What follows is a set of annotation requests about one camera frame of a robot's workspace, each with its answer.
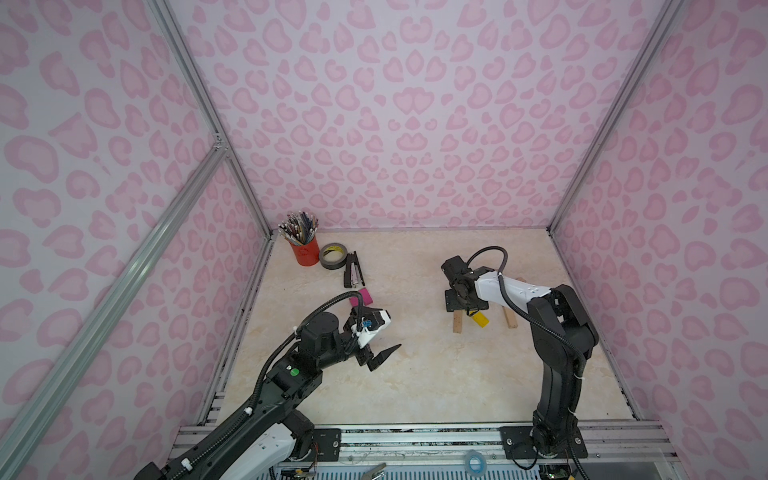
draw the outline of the pink leopard print wall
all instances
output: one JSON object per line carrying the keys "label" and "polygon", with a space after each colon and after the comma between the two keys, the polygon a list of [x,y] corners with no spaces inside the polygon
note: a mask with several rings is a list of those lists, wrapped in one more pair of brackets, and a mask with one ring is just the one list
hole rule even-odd
{"label": "pink leopard print wall", "polygon": [[690,5],[556,236],[692,480],[768,478],[766,25]]}
{"label": "pink leopard print wall", "polygon": [[549,223],[661,0],[171,2],[272,224]]}
{"label": "pink leopard print wall", "polygon": [[191,425],[263,239],[222,165],[21,475],[133,478]]}
{"label": "pink leopard print wall", "polygon": [[0,435],[212,139],[141,0],[0,6]]}

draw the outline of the wire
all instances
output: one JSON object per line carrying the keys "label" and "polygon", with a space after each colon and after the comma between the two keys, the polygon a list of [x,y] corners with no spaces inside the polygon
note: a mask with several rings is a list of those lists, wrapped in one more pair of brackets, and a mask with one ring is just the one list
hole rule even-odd
{"label": "wire", "polygon": [[574,471],[571,470],[571,462],[570,462],[571,456],[568,454],[568,450],[570,449],[565,449],[565,465],[568,467],[568,475],[573,477]]}
{"label": "wire", "polygon": [[533,458],[533,463],[531,463],[531,464],[530,464],[530,465],[528,465],[527,467],[524,467],[523,465],[520,465],[520,464],[518,463],[518,461],[517,461],[517,460],[515,460],[515,449],[516,449],[517,447],[519,447],[520,445],[526,445],[526,443],[527,443],[527,442],[520,442],[520,443],[515,443],[515,444],[512,446],[512,451],[511,451],[511,452],[509,452],[509,456],[510,456],[510,457],[512,457],[512,462],[513,462],[513,463],[515,463],[515,465],[517,465],[517,466],[518,466],[518,468],[522,468],[523,470],[526,470],[526,471],[527,471],[527,470],[530,470],[530,469],[532,469],[532,468],[534,468],[534,467],[536,466],[536,462],[538,462],[538,453],[537,453],[537,454],[534,456],[534,458]]}
{"label": "wire", "polygon": [[[280,352],[282,352],[288,346],[289,343],[291,343],[295,338],[297,338],[299,336],[299,334],[301,333],[301,329],[304,326],[306,326],[306,324],[309,323],[310,320],[312,320],[314,317],[318,316],[321,312],[324,312],[326,309],[328,309],[332,305],[334,305],[334,304],[336,304],[336,303],[338,303],[338,302],[340,302],[340,301],[342,301],[344,299],[350,298],[351,296],[354,296],[354,297],[357,298],[358,305],[363,305],[362,294],[360,294],[360,292],[358,292],[356,290],[351,291],[351,292],[344,292],[344,293],[342,293],[340,295],[334,296],[331,300],[328,300],[323,305],[317,307],[308,316],[306,316],[306,318],[304,320],[302,320],[301,324],[299,324],[299,327],[296,329],[296,332],[291,333],[290,335],[288,335],[288,338],[286,338],[283,341],[283,343],[281,343],[280,346],[278,346],[275,349],[275,351],[272,352],[270,357],[264,363],[264,366],[261,368],[261,372],[259,372],[259,376],[257,377],[257,380],[256,380],[256,385],[253,387],[253,393],[251,394],[250,398],[248,399],[248,403],[247,403],[248,407],[252,408],[253,410],[256,409],[256,406],[258,405],[258,402],[259,402],[259,398],[261,397],[261,389],[262,389],[263,384],[264,384],[264,378],[266,377],[267,372],[269,372],[270,366],[275,361],[275,359],[280,354]],[[357,321],[358,321],[358,325],[360,327],[359,329],[362,329],[361,320],[360,320],[359,316],[358,316]],[[232,426],[222,436],[220,436],[207,449],[203,450],[198,455],[195,455],[193,458],[189,458],[190,464],[194,467],[195,465],[200,463],[200,461],[203,458],[207,457],[211,452],[213,452],[214,450],[219,448],[219,446],[221,446],[226,440],[228,440],[232,436],[232,434],[234,434],[240,427],[243,426],[243,424],[248,419],[248,417],[249,417],[249,415],[244,412],[244,409],[243,409],[243,411],[240,411],[240,414],[237,416],[237,419],[235,420],[235,422],[232,424]],[[187,470],[182,469],[176,475],[174,475],[170,480],[178,480],[179,478],[183,477],[186,474],[187,474]]]}
{"label": "wire", "polygon": [[470,263],[477,257],[480,253],[487,252],[489,250],[498,250],[502,252],[504,255],[504,258],[502,259],[502,264],[498,267],[498,272],[501,273],[504,271],[504,267],[507,266],[507,250],[504,250],[498,245],[491,245],[490,247],[481,248],[480,250],[476,251],[474,254],[472,254],[471,257],[469,257],[469,260],[467,260],[467,266],[469,266]]}
{"label": "wire", "polygon": [[574,459],[574,463],[576,464],[576,469],[578,470],[579,473],[581,473],[581,477],[584,480],[590,480],[589,475],[587,475],[587,472],[584,471],[584,467],[581,466],[581,462],[579,462],[578,458],[576,458],[576,452],[574,451],[573,438],[571,435],[568,435],[568,451],[571,453],[571,458]]}
{"label": "wire", "polygon": [[[502,247],[493,245],[486,248],[481,248],[477,252],[475,252],[474,255],[469,257],[469,260],[467,260],[467,265],[469,265],[470,262],[472,262],[480,253],[487,252],[489,250],[499,250],[504,255],[504,258],[502,260],[501,266],[498,268],[498,286],[499,289],[502,292],[502,298],[504,299],[505,303],[511,308],[515,313],[517,313],[520,317],[527,320],[531,325],[536,326],[543,332],[547,333],[552,338],[556,339],[558,342],[562,343],[565,347],[567,347],[569,350],[571,350],[575,356],[576,356],[576,372],[574,375],[576,376],[578,381],[581,381],[581,377],[584,376],[584,368],[587,365],[587,359],[584,357],[584,354],[582,351],[577,349],[571,342],[568,341],[564,336],[560,335],[559,333],[555,332],[554,330],[547,327],[545,324],[538,321],[538,319],[535,319],[533,316],[531,316],[528,312],[524,311],[522,308],[517,306],[515,302],[512,301],[511,298],[509,298],[509,295],[507,294],[507,289],[504,286],[504,275],[503,270],[504,267],[507,265],[507,250],[505,250]],[[578,389],[574,389],[574,396],[571,398],[571,405],[570,405],[570,411],[575,412],[576,411],[576,404],[578,403],[578,396],[576,395],[576,392]],[[568,431],[568,449],[570,450],[571,457],[574,459],[574,463],[576,464],[576,469],[579,473],[581,473],[581,476],[584,477],[584,480],[590,480],[589,476],[587,475],[587,472],[584,471],[584,468],[581,466],[581,463],[578,461],[578,458],[576,458],[574,448],[573,448],[573,432]],[[524,470],[530,470],[533,468],[534,465],[536,465],[536,461],[538,460],[538,456],[536,456],[536,459],[534,460],[533,464],[531,464],[528,468],[523,467],[515,461],[514,456],[512,458],[512,461],[517,465],[519,468],[523,468]]]}
{"label": "wire", "polygon": [[[364,302],[364,300],[362,299],[362,294],[361,294],[360,292],[358,292],[357,290],[352,290],[351,292],[344,292],[344,293],[342,293],[342,294],[340,294],[340,295],[336,295],[336,296],[334,296],[334,297],[333,297],[331,300],[328,300],[327,302],[325,302],[323,305],[321,305],[321,306],[318,306],[317,308],[315,308],[315,309],[312,311],[312,313],[310,313],[309,315],[307,315],[307,316],[306,316],[306,318],[305,318],[304,320],[302,320],[302,321],[301,321],[301,323],[299,324],[299,326],[296,328],[296,336],[298,336],[299,334],[301,334],[301,331],[304,329],[304,327],[306,326],[306,324],[307,324],[307,323],[309,323],[309,322],[310,322],[310,320],[311,320],[311,319],[313,319],[315,316],[317,316],[317,315],[318,315],[318,314],[320,314],[321,312],[324,312],[324,311],[326,311],[326,310],[327,310],[327,309],[329,309],[329,308],[330,308],[332,305],[335,305],[335,304],[337,304],[338,302],[340,302],[340,301],[342,301],[342,300],[344,300],[344,299],[347,299],[347,298],[353,297],[353,296],[354,296],[355,298],[357,298],[357,304],[358,304],[359,306],[361,306],[361,305],[364,305],[364,303],[365,303],[365,302]],[[359,327],[359,329],[360,329],[360,330],[362,330],[362,320],[360,319],[360,315],[358,315],[358,316],[357,316],[357,323],[358,323],[358,327]]]}
{"label": "wire", "polygon": [[314,448],[315,448],[315,459],[312,461],[312,465],[310,465],[310,470],[307,470],[307,471],[308,472],[311,471],[312,467],[314,467],[315,473],[317,473],[317,459],[318,457],[320,457],[320,445],[318,445],[317,443],[313,443],[312,445],[314,445]]}

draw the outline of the wooden stick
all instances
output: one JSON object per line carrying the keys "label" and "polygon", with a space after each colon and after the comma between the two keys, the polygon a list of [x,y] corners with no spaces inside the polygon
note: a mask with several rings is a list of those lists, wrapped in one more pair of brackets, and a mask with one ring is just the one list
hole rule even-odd
{"label": "wooden stick", "polygon": [[454,310],[453,312],[453,333],[462,332],[462,317],[464,316],[464,310]]}
{"label": "wooden stick", "polygon": [[504,316],[507,319],[507,327],[511,329],[518,328],[518,315],[514,311],[510,310],[506,306],[503,308]]}

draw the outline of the pencil holder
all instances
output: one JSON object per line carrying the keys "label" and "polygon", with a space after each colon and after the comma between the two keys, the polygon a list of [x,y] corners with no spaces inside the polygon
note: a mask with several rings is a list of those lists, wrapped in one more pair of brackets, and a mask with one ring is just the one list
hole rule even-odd
{"label": "pencil holder", "polygon": [[288,243],[296,255],[296,261],[302,266],[312,266],[320,261],[320,247],[317,245],[317,237],[313,238],[307,245],[293,245]]}

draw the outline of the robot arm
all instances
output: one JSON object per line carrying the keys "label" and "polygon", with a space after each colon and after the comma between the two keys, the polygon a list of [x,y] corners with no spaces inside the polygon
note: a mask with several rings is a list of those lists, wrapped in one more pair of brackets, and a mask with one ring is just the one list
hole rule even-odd
{"label": "robot arm", "polygon": [[[352,293],[334,300],[349,296]],[[258,395],[254,391],[255,397],[192,449],[162,469],[147,464],[134,480],[245,480],[259,478],[285,458],[304,458],[314,425],[296,407],[323,381],[323,369],[355,356],[358,364],[373,371],[400,347],[373,355],[369,342],[392,320],[385,310],[364,306],[362,297],[358,300],[342,332],[335,315],[316,310],[273,354],[271,359],[298,340],[274,363]]]}
{"label": "robot arm", "polygon": [[[506,251],[493,248],[504,253],[503,268]],[[581,374],[599,341],[576,292],[568,285],[550,289],[508,279],[486,266],[472,269],[459,256],[446,260],[442,271],[451,287],[445,291],[449,312],[486,310],[488,302],[494,302],[513,309],[532,324],[534,347],[544,362],[544,378],[531,437],[539,455],[563,452],[577,429]]]}

